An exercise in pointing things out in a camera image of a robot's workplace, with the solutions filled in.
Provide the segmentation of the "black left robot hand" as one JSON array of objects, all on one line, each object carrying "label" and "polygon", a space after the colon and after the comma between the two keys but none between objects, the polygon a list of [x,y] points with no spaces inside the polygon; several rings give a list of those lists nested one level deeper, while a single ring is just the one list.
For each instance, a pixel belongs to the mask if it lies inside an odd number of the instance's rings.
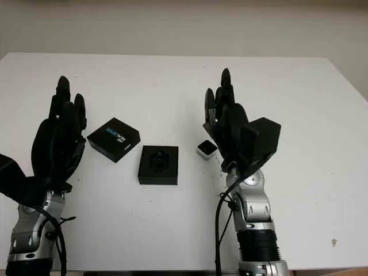
[{"label": "black left robot hand", "polygon": [[78,93],[72,101],[69,80],[61,76],[48,118],[40,124],[31,150],[34,177],[46,189],[71,192],[67,181],[81,161],[86,125],[84,97]]}]

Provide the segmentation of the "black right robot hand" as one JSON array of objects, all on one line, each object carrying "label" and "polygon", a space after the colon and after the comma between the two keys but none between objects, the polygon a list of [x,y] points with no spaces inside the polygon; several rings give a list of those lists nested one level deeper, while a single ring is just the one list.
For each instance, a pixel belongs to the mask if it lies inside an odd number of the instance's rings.
[{"label": "black right robot hand", "polygon": [[204,129],[215,142],[223,158],[221,169],[227,173],[245,164],[240,146],[241,128],[248,121],[245,110],[235,102],[231,74],[228,68],[221,73],[221,83],[214,92],[208,88],[204,101]]}]

